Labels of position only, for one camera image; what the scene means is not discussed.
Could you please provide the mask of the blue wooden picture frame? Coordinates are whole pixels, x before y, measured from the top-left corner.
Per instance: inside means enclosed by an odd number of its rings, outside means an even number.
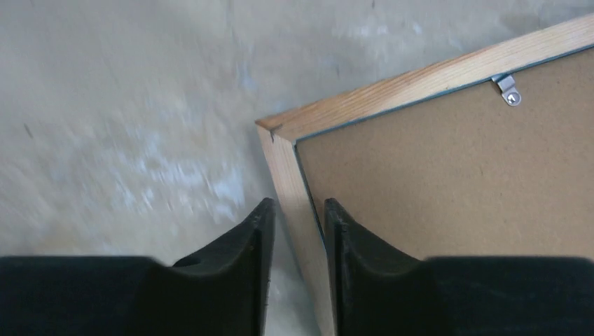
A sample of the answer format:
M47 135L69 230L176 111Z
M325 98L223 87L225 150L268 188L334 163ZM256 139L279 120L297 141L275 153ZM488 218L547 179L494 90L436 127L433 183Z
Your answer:
M324 238L298 159L298 140L592 47L589 14L256 121L321 334L334 335L336 327Z

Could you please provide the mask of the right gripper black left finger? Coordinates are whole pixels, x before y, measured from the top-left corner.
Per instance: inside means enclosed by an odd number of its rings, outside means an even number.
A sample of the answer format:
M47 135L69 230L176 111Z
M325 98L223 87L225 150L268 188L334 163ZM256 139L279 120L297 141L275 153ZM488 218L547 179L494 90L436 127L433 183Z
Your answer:
M262 335L275 203L171 266L141 256L6 256L2 335Z

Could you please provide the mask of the brown cardboard backing board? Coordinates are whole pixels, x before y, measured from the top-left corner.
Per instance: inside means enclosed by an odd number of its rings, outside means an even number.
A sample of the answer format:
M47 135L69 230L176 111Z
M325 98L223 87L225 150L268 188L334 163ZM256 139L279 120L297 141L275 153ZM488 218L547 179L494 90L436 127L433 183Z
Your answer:
M337 199L416 258L593 257L593 51L300 141L312 199Z

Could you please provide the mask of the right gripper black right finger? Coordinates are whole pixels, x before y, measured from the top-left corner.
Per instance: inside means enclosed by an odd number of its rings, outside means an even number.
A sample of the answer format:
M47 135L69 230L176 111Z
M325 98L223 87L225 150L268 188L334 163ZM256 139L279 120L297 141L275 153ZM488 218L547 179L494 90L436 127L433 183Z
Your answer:
M592 335L585 258L446 256L418 260L324 203L338 335Z

